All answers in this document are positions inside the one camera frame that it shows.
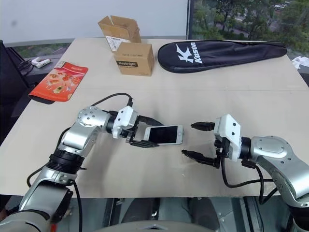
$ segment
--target black chair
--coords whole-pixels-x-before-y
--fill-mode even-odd
[[[14,61],[0,40],[0,145],[29,103],[32,90]]]

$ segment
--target white logo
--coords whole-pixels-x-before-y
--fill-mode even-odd
[[[180,54],[179,57],[179,60],[185,60],[186,62],[191,62],[193,63],[193,59],[189,59],[189,56],[193,56],[189,50],[189,47],[187,47],[187,50],[186,52],[183,52],[182,50],[180,50],[180,48],[178,47],[178,45],[176,44],[176,47],[177,47],[177,50],[176,52],[178,52]],[[197,50],[197,46],[195,43],[191,43],[191,48],[192,48],[192,51],[193,51],[193,54],[194,54],[194,61],[197,62],[197,63],[200,63],[202,64],[202,60],[199,56],[199,53],[198,53],[198,50]]]

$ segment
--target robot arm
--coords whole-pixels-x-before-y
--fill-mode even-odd
[[[217,157],[183,150],[186,156],[216,168],[225,158],[242,159],[242,165],[249,168],[260,165],[271,175],[297,226],[309,231],[309,166],[294,154],[287,141],[275,136],[241,137],[240,124],[231,115],[218,118],[215,123],[198,122],[191,126],[214,130]]]
[[[139,122],[163,125],[138,115],[130,105],[119,112],[103,111],[96,106],[81,110],[23,197],[19,211],[3,220],[0,230],[44,232],[48,231],[51,223],[61,221],[73,195],[68,186],[76,185],[77,171],[100,133],[110,133],[115,139],[125,138],[127,143],[139,147],[158,146],[149,141],[134,140]]]

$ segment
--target box label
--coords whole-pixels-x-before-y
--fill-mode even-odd
[[[125,39],[122,39],[122,38],[117,38],[117,37],[108,36],[108,35],[106,35],[105,38],[107,39],[107,42],[109,43],[111,50],[113,52],[117,51],[121,42],[126,42],[126,43],[131,42],[130,40],[125,40]]]
[[[116,62],[119,66],[130,66],[130,67],[138,67],[139,66],[137,62],[120,61],[120,60],[116,60]]]

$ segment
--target glass window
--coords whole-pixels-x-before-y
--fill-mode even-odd
[[[24,59],[32,57],[42,57],[49,55],[63,54],[71,43],[54,43],[54,44],[41,44],[32,46],[19,46],[14,47]]]
[[[308,0],[192,0],[190,39],[278,40],[309,57]]]

